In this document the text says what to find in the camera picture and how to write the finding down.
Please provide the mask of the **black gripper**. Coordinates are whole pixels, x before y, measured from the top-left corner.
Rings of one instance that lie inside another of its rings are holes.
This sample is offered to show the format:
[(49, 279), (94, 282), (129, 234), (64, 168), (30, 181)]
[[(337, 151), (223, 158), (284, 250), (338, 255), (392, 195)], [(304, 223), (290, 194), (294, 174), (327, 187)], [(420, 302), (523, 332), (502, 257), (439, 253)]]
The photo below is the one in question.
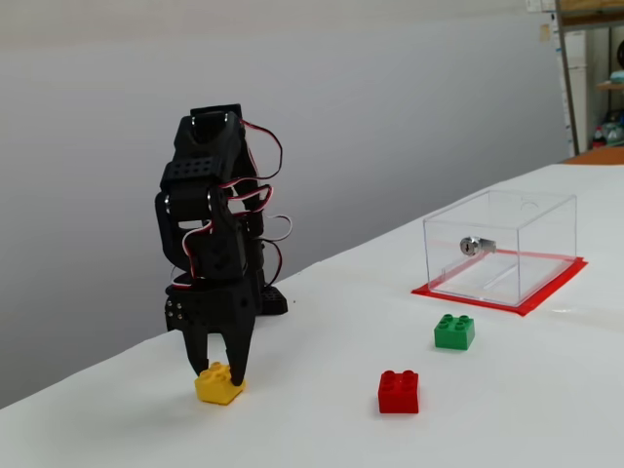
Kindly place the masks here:
[(241, 223), (209, 221), (189, 231), (187, 256), (193, 292), (166, 291), (167, 331), (182, 333), (189, 364), (199, 375), (209, 366), (207, 325), (218, 329), (226, 347), (231, 382), (241, 386), (256, 316), (256, 285), (249, 272)]

